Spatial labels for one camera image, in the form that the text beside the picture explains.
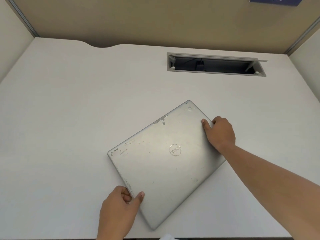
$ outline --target laptop lid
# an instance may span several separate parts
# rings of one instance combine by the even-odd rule
[[[224,161],[209,143],[190,100],[108,152],[131,195],[144,191],[140,210],[155,230]]]

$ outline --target desk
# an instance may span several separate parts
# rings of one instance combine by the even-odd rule
[[[166,52],[256,57],[266,77],[168,72]],[[123,185],[107,152],[186,100],[236,144],[320,184],[320,103],[288,56],[35,38],[0,84],[0,239],[95,238]],[[225,162],[152,231],[128,238],[287,237]]]

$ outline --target finger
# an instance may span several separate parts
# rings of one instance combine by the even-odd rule
[[[126,194],[121,194],[121,197],[123,199],[124,202],[130,202],[132,200],[131,196],[126,195]]]
[[[117,187],[114,188],[113,192],[118,193],[118,194],[124,194],[130,196],[130,193],[126,187],[118,185]]]
[[[218,122],[219,120],[222,120],[222,118],[220,116],[217,116],[213,119],[212,123],[215,124],[216,122]]]
[[[144,192],[140,192],[138,193],[138,195],[132,200],[130,207],[132,208],[132,210],[134,211],[135,214],[137,214],[138,210],[139,210],[139,206],[141,204],[141,202],[143,201],[144,198]]]
[[[208,121],[206,119],[202,119],[201,122],[202,122],[202,126],[204,128],[204,131],[207,133],[211,129]]]

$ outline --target hand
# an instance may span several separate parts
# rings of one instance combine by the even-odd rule
[[[234,145],[236,143],[236,136],[233,131],[232,125],[225,118],[217,116],[213,119],[213,127],[211,128],[208,121],[202,119],[202,126],[207,135],[208,141],[220,153],[225,145]]]
[[[102,203],[97,240],[124,239],[134,224],[143,198],[144,192],[140,192],[131,201],[126,187],[115,187]]]

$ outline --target left hand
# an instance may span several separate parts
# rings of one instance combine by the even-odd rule
[[[144,192],[140,192],[131,201],[126,187],[115,187],[102,203],[97,240],[124,239],[134,224],[143,198]]]

